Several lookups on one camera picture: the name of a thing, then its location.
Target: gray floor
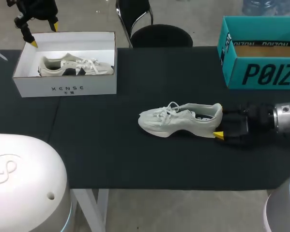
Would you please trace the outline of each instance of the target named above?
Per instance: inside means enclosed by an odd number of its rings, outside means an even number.
[[[194,46],[216,45],[223,15],[236,15],[242,0],[151,0],[155,24],[186,30]],[[115,0],[56,0],[59,31],[115,31],[118,47],[128,43]],[[0,49],[21,49],[16,7],[0,0]],[[136,29],[147,25],[143,18]],[[32,32],[50,31],[47,22],[30,22]],[[266,191],[214,192],[170,190],[110,191],[107,232],[262,232]],[[82,219],[79,231],[87,232]]]

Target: black tablecloth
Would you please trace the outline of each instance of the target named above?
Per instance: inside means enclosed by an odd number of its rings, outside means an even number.
[[[0,58],[0,133],[22,134],[48,141],[59,98],[21,98],[12,76],[20,51],[2,50]]]
[[[290,176],[290,136],[239,149],[185,132],[154,137],[138,126],[139,113],[171,101],[289,102],[290,91],[228,90],[216,47],[118,49],[117,95],[61,97],[49,143],[71,187],[273,189]]]

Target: chair backrest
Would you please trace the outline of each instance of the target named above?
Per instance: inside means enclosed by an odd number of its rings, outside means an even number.
[[[131,38],[133,25],[150,11],[150,4],[149,0],[117,0],[116,9],[126,33]]]

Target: shoe box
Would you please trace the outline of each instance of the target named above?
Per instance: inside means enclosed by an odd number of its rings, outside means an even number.
[[[290,16],[225,16],[218,53],[230,89],[290,89]]]
[[[117,49],[114,32],[51,32],[33,34],[38,47],[25,43],[13,80],[22,97],[76,96],[117,93]],[[42,57],[97,59],[114,67],[113,74],[40,76]]]

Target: sneaker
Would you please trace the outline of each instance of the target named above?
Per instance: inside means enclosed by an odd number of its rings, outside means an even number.
[[[43,57],[38,72],[41,76],[78,76],[113,74],[112,66],[96,59],[81,59],[67,53],[59,59]]]
[[[196,136],[214,138],[213,132],[222,120],[222,106],[188,103],[179,106],[171,102],[167,107],[142,112],[138,124],[146,132],[169,137],[176,131],[186,130]]]

